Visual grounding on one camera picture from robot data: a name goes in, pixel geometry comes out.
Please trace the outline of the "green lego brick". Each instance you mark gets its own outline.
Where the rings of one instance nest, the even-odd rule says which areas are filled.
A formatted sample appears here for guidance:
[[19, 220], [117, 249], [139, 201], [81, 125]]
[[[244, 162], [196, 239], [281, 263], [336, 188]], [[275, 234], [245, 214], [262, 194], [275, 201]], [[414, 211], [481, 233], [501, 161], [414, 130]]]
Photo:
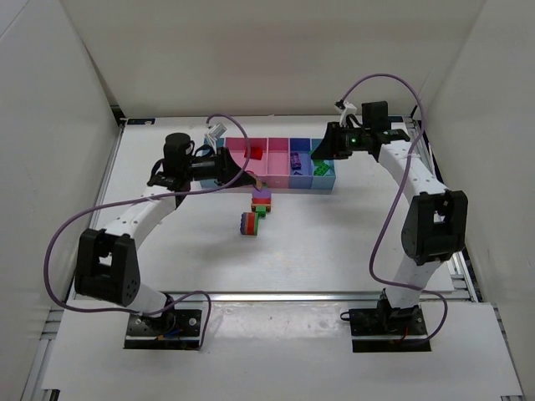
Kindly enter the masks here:
[[315, 160], [313, 162], [314, 164], [314, 171], [313, 171], [313, 174], [315, 176], [324, 176], [326, 175], [330, 169], [331, 169], [331, 166], [330, 164], [326, 163], [324, 160]]

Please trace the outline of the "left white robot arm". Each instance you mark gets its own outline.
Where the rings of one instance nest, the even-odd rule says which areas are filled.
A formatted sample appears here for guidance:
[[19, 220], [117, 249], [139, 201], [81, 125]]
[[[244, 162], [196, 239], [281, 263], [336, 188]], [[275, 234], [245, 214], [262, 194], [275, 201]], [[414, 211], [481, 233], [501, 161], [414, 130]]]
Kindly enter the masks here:
[[140, 315], [142, 322], [165, 331], [173, 316], [172, 297], [142, 283], [137, 251], [146, 237], [187, 197], [191, 183], [214, 180], [219, 187], [256, 184], [226, 147], [196, 148], [185, 133], [166, 136], [163, 157], [147, 182], [140, 203], [99, 230], [87, 229], [79, 238], [74, 276], [77, 293], [115, 304]]

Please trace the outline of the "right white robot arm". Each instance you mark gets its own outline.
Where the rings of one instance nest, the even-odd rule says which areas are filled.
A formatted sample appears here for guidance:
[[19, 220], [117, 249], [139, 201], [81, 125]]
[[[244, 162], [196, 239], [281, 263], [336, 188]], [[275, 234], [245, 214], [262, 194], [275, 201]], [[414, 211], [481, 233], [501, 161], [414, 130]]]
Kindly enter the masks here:
[[346, 100], [336, 103], [337, 122], [327, 125], [313, 160], [347, 160], [366, 152], [385, 168], [399, 186], [409, 209], [401, 230], [404, 256], [395, 278], [385, 283], [374, 311], [352, 319], [368, 335], [372, 327], [384, 334], [408, 332], [420, 311], [420, 295], [442, 263], [465, 246], [468, 199], [433, 176], [413, 153], [413, 141], [403, 129], [393, 129], [385, 101], [364, 103], [362, 116]]

